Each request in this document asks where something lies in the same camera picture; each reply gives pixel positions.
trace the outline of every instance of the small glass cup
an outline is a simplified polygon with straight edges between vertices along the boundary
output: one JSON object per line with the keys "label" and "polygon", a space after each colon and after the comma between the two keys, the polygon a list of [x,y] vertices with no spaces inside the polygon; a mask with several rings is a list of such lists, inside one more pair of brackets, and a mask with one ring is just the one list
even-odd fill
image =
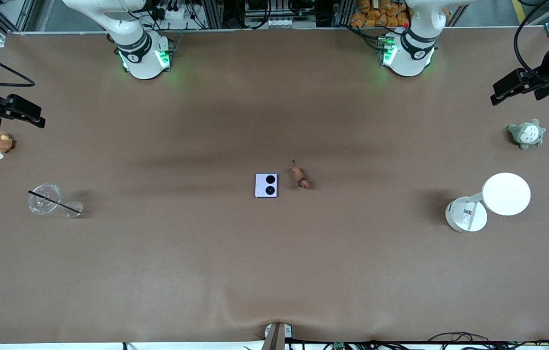
{"label": "small glass cup", "polygon": [[37,215],[48,214],[56,209],[56,207],[61,206],[65,209],[65,216],[73,218],[80,216],[84,209],[84,206],[80,201],[71,201],[64,205],[61,204],[60,201],[63,199],[63,192],[56,184],[42,184],[32,192],[47,198],[38,197],[34,194],[31,194],[30,197],[28,197],[28,208]]}

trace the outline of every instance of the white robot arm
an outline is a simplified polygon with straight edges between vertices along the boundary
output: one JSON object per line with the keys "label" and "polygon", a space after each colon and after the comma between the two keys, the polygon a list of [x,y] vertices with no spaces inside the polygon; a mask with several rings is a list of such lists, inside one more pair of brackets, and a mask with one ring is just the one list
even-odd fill
{"label": "white robot arm", "polygon": [[470,4],[476,0],[407,0],[414,11],[407,28],[386,35],[388,50],[383,65],[404,77],[414,77],[430,64],[434,44],[445,27],[443,8]]}
{"label": "white robot arm", "polygon": [[123,20],[111,13],[129,13],[145,6],[146,0],[63,0],[102,26],[119,47],[123,65],[138,79],[155,78],[170,68],[172,41],[155,31],[146,31],[138,20]]}

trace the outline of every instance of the lamp base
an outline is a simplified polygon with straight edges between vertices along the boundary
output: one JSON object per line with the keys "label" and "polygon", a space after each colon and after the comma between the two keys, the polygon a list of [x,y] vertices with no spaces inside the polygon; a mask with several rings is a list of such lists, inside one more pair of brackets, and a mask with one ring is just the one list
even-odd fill
{"label": "lamp base", "polygon": [[488,215],[481,202],[470,202],[471,197],[460,197],[445,209],[447,223],[461,233],[476,232],[486,226]]}

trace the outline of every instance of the brown toy figure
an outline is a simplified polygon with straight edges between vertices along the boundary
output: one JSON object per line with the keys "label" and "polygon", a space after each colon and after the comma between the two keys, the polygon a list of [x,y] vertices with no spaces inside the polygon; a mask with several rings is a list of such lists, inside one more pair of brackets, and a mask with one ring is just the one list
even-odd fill
{"label": "brown toy figure", "polygon": [[13,148],[13,140],[7,133],[0,131],[0,152],[6,153],[11,148]]}
{"label": "brown toy figure", "polygon": [[302,173],[302,169],[296,165],[296,161],[292,161],[292,173],[294,174],[294,179],[296,179],[296,184],[298,184],[299,188],[309,188],[309,182]]}

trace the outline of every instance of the round lamp head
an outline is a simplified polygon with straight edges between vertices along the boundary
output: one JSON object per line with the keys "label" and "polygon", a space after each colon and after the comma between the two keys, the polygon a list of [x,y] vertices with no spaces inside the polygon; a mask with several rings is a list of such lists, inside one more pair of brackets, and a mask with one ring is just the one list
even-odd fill
{"label": "round lamp head", "polygon": [[491,176],[484,182],[481,195],[488,210],[505,216],[522,212],[531,200],[530,186],[522,177],[512,173]]}

